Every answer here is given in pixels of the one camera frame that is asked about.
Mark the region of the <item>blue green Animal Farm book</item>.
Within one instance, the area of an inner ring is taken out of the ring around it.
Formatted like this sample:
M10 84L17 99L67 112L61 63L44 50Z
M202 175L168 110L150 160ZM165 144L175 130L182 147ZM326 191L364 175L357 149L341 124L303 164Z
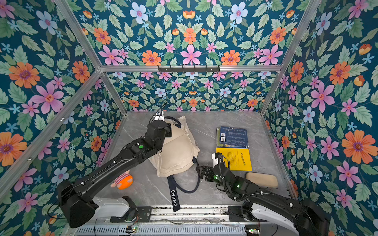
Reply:
M221 139L220 134L221 134L220 128L217 128L216 129L217 147L222 147L222 144L220 143L220 139Z

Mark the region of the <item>yellow spine book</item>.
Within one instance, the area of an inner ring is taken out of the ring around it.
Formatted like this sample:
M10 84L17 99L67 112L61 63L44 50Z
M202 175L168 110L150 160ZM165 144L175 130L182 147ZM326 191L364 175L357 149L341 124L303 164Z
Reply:
M252 171L252 163L248 148L216 148L216 152L230 162L231 171Z

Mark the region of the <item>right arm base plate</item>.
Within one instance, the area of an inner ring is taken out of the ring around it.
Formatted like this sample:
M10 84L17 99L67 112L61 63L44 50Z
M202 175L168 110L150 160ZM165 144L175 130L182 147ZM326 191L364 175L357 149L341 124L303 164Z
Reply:
M226 214L230 222L252 222L253 218L243 215L241 206L228 206Z

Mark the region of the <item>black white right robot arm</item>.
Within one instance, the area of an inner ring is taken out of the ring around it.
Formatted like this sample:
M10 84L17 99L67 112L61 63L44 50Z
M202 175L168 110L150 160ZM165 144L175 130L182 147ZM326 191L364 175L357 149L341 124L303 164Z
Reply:
M284 227L298 236L326 236L330 219L310 199L299 201L263 189L234 175L224 164L198 166L200 179L214 182L230 199L241 202L241 215L249 221L263 220Z

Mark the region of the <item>navy barcode back cover book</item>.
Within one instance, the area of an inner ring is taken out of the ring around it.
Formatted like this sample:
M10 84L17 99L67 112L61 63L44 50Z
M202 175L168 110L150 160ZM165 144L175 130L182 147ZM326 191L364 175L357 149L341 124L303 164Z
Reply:
M246 129L234 127L220 127L220 143L222 147L248 148L248 133Z

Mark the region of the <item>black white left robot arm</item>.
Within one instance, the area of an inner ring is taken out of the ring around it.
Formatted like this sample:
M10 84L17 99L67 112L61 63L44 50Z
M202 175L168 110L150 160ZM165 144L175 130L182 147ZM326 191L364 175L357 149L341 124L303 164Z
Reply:
M143 163L162 150L166 138L172 137L171 124L153 121L147 132L126 144L120 153L89 175L75 182L62 181L58 185L58 202L71 228L86 224L99 210L95 196L124 172Z

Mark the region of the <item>cream canvas tote bag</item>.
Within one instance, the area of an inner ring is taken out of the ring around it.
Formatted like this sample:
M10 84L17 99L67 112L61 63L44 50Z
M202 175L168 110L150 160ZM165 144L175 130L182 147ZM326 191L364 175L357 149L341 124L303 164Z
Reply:
M164 120L171 125L172 137L165 139L162 151L150 158L150 162L157 170L157 176L167 178L173 211L181 209L178 190L192 194L198 190L200 184L200 168L197 156L200 149L195 143L189 130L186 118L165 116ZM186 190L174 179L175 175L196 167L197 182L193 190Z

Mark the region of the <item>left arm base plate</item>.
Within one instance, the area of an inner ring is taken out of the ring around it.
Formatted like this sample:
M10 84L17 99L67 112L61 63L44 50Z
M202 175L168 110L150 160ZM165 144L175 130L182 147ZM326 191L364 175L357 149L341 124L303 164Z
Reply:
M152 215L151 206L136 206L135 202L127 196L122 197L128 204L128 210L120 217L111 216L111 223L133 223L137 222L146 223L150 221Z

